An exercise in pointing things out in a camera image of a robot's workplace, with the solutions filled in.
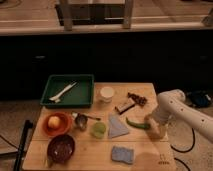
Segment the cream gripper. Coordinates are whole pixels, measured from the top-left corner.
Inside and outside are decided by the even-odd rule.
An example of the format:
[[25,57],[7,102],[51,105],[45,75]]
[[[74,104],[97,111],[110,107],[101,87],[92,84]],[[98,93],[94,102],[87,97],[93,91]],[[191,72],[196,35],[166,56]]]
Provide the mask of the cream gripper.
[[147,115],[144,121],[150,125],[147,135],[150,139],[163,139],[166,135],[167,126],[161,125],[151,115]]

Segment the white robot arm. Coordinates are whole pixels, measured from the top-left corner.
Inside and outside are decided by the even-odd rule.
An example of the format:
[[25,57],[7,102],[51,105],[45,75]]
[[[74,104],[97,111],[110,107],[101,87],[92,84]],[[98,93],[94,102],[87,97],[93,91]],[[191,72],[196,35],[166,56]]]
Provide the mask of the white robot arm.
[[158,126],[158,137],[166,134],[169,118],[175,116],[213,143],[213,117],[187,106],[185,104],[186,96],[182,90],[161,92],[156,99],[157,106],[145,117],[145,120],[151,125]]

